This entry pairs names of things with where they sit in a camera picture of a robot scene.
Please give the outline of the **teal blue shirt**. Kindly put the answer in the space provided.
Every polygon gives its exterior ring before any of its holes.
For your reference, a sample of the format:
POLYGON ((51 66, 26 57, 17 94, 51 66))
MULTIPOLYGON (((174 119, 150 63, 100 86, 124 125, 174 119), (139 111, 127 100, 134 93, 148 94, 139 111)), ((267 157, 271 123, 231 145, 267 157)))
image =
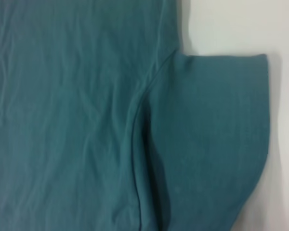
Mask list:
POLYGON ((183 54, 176 0, 0 0, 0 231, 230 231, 269 134, 267 56, 183 54))

